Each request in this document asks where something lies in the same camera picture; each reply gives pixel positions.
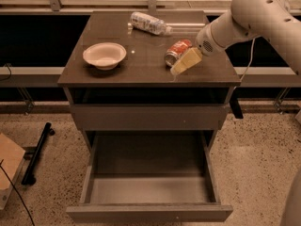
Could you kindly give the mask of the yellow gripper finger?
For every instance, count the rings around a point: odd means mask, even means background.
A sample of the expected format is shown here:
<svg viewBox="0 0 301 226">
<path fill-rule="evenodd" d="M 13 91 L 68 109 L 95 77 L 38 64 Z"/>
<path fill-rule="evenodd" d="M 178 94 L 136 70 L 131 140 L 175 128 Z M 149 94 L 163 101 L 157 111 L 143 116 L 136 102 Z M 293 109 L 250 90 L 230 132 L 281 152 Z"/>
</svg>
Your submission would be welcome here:
<svg viewBox="0 0 301 226">
<path fill-rule="evenodd" d="M 170 69 L 173 75 L 179 75 L 202 60 L 202 53 L 197 47 L 189 48 Z"/>
</svg>

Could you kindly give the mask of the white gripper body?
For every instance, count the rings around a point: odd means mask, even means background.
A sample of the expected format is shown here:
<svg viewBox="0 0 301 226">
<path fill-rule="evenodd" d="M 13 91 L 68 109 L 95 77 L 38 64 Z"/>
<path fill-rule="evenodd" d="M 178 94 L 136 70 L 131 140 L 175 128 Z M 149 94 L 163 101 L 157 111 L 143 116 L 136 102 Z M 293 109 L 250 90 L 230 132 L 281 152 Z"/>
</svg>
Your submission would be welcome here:
<svg viewBox="0 0 301 226">
<path fill-rule="evenodd" d="M 211 25 L 205 25 L 196 36 L 196 46 L 200 52 L 207 56 L 213 56 L 225 50 L 225 47 L 218 44 L 213 36 Z"/>
</svg>

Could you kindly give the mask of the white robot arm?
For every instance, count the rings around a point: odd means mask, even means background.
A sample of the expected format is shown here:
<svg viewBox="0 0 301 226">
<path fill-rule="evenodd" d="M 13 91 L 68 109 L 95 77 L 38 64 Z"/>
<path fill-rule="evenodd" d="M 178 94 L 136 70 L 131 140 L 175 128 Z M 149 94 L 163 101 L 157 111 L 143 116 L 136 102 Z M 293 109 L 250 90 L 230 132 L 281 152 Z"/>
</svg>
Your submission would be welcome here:
<svg viewBox="0 0 301 226">
<path fill-rule="evenodd" d="M 300 23 L 281 0 L 232 0 L 208 32 L 218 48 L 237 41 L 235 24 L 267 39 L 294 71 L 300 70 Z M 227 117 L 211 157 L 221 199 L 234 211 L 224 223 L 183 226 L 300 226 L 300 124 L 293 115 Z"/>
</svg>

